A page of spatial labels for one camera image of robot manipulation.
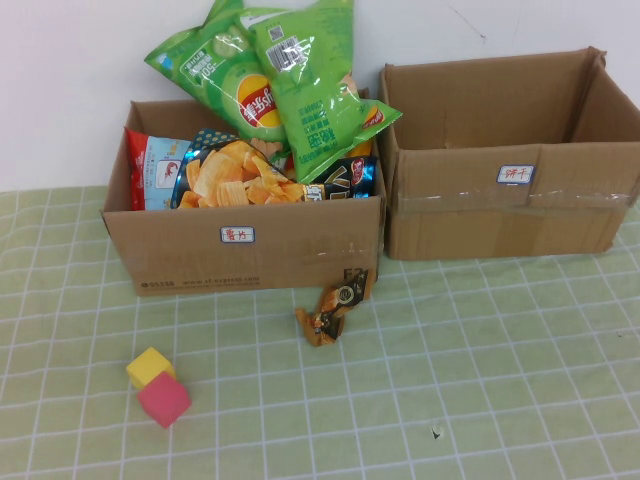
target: empty cardboard box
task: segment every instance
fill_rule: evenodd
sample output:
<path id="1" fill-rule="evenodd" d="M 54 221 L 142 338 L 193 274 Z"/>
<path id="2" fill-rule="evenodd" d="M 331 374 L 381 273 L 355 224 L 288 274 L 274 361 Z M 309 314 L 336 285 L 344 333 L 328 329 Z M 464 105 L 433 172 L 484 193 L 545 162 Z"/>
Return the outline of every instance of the empty cardboard box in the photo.
<path id="1" fill-rule="evenodd" d="M 594 48 L 387 65 L 389 255 L 603 252 L 640 185 L 640 111 Z"/>

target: lay's logo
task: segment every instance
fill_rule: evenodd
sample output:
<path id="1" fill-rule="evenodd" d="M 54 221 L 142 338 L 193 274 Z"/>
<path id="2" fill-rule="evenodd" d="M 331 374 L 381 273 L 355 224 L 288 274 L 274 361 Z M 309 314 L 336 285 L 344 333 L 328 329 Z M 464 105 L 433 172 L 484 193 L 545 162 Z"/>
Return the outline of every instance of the lay's logo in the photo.
<path id="1" fill-rule="evenodd" d="M 362 129 L 366 130 L 382 122 L 384 122 L 384 113 L 378 107 L 372 107 L 367 115 L 366 122 L 362 125 Z"/>
<path id="2" fill-rule="evenodd" d="M 267 78 L 249 75 L 238 88 L 240 113 L 253 127 L 279 127 L 282 123 Z"/>

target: yellow cube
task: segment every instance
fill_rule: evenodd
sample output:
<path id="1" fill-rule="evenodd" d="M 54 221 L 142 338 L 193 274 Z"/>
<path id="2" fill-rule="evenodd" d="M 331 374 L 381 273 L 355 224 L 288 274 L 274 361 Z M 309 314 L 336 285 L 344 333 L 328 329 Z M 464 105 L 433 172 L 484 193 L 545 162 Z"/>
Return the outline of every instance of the yellow cube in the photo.
<path id="1" fill-rule="evenodd" d="M 142 390 L 162 372 L 167 372 L 176 378 L 176 372 L 171 362 L 164 358 L 155 348 L 148 348 L 142 355 L 127 365 L 127 373 L 131 377 L 133 386 Z"/>

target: white label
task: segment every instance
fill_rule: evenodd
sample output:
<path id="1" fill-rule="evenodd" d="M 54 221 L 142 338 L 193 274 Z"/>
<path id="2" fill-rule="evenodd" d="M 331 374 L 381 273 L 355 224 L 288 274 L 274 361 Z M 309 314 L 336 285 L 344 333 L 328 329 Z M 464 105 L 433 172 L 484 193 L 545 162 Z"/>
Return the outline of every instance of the white label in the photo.
<path id="1" fill-rule="evenodd" d="M 526 185 L 533 179 L 533 165 L 504 165 L 498 174 L 498 183 Z"/>
<path id="2" fill-rule="evenodd" d="M 253 243 L 256 235 L 253 227 L 222 227 L 220 239 L 222 243 Z"/>
<path id="3" fill-rule="evenodd" d="M 291 70 L 306 60 L 298 44 L 298 38 L 295 36 L 287 38 L 275 47 L 271 47 L 266 53 L 271 65 L 273 65 L 273 68 L 278 70 L 278 72 Z"/>
<path id="4" fill-rule="evenodd" d="M 268 15 L 255 15 L 255 16 L 250 16 L 250 17 L 240 17 L 240 23 L 242 23 L 242 26 L 244 28 L 249 30 L 249 28 L 251 28 L 256 23 L 264 22 L 265 20 L 269 20 L 270 18 L 277 17 L 279 15 L 282 15 L 283 13 L 287 13 L 287 12 L 285 11 L 285 12 L 278 12 L 278 13 L 270 13 Z"/>

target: foam block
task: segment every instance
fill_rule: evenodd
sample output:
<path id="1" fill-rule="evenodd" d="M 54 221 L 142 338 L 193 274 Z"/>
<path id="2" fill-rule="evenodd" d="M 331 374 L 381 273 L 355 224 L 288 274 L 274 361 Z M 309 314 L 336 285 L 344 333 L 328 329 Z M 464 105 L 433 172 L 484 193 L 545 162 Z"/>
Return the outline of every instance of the foam block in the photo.
<path id="1" fill-rule="evenodd" d="M 169 428 L 191 406 L 187 389 L 166 372 L 138 392 L 138 401 L 163 428 Z"/>
<path id="2" fill-rule="evenodd" d="M 176 378 L 176 372 L 171 362 L 153 347 L 148 348 L 127 366 L 127 373 L 133 382 L 133 386 L 138 390 L 145 388 L 162 372 L 166 372 Z"/>

